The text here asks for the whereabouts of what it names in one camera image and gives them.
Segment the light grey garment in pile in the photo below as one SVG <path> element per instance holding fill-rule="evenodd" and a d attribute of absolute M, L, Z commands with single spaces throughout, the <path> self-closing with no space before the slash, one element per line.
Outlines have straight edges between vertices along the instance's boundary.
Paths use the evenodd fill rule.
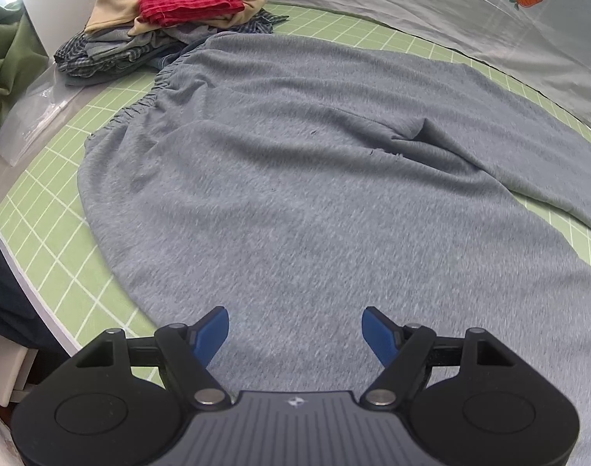
<path fill-rule="evenodd" d="M 207 25 L 185 23 L 173 28 L 157 28 L 140 35 L 131 36 L 131 25 L 110 30 L 96 31 L 87 36 L 85 51 L 89 58 L 101 59 L 136 47 L 150 46 L 151 49 L 171 44 L 188 45 L 193 40 L 214 34 L 217 30 Z"/>

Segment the green grid cutting mat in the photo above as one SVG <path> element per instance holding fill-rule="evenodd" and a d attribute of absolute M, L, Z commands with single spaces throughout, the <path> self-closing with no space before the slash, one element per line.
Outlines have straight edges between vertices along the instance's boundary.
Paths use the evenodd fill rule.
<path fill-rule="evenodd" d="M 388 26 L 326 10 L 272 4 L 287 16 L 276 32 L 407 53 L 471 66 L 491 81 L 542 107 L 591 144 L 591 129 L 535 89 L 476 59 Z M 102 329 L 151 333 L 150 321 L 110 276 L 88 228 L 76 186 L 85 140 L 119 110 L 147 94 L 155 70 L 142 68 L 111 83 L 83 89 L 63 125 L 51 124 L 10 167 L 0 158 L 0 248 L 17 280 L 67 350 L 77 351 Z"/>

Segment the olive green cloth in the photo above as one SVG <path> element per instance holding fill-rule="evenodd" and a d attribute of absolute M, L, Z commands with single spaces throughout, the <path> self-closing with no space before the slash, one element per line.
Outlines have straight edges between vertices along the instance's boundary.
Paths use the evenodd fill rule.
<path fill-rule="evenodd" d="M 0 129 L 9 111 L 49 63 L 23 6 L 0 6 Z"/>

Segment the blue plaid shirt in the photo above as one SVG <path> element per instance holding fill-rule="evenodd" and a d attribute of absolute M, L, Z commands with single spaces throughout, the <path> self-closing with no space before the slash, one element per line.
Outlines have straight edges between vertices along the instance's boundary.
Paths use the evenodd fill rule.
<path fill-rule="evenodd" d="M 185 23 L 129 37 L 129 25 L 88 34 L 81 31 L 54 53 L 54 63 L 73 86 L 95 85 L 125 77 L 139 68 L 161 70 L 197 47 L 220 28 Z"/>

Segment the grey sweatpants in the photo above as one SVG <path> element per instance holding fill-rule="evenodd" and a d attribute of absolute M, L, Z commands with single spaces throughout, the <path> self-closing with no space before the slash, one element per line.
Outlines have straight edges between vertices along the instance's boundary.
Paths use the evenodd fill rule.
<path fill-rule="evenodd" d="M 522 204 L 591 228 L 591 144 L 473 68 L 217 35 L 88 138 L 78 190 L 153 323 L 228 309 L 230 388 L 363 391 L 367 306 L 481 326 L 572 400 L 591 465 L 591 266 Z"/>

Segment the clear plastic bag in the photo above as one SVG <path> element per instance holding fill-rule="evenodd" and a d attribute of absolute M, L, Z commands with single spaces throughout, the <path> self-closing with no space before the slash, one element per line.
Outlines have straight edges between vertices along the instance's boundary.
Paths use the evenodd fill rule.
<path fill-rule="evenodd" d="M 66 84 L 53 65 L 36 78 L 13 105 L 0 129 L 0 156 L 16 166 L 32 143 L 83 88 Z"/>

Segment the beige garment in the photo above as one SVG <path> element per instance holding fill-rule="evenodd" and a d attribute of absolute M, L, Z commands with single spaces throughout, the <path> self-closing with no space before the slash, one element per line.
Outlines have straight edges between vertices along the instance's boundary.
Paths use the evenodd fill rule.
<path fill-rule="evenodd" d="M 213 26 L 219 30 L 227 30 L 237 25 L 249 22 L 263 10 L 267 0 L 242 0 L 242 12 L 220 16 L 213 19 L 195 20 L 195 24 Z M 85 33 L 94 34 L 97 31 L 110 30 L 120 26 L 130 25 L 127 31 L 129 37 L 142 35 L 148 31 L 158 30 L 159 25 L 150 24 L 141 18 L 140 0 L 96 0 L 92 13 L 85 26 Z"/>

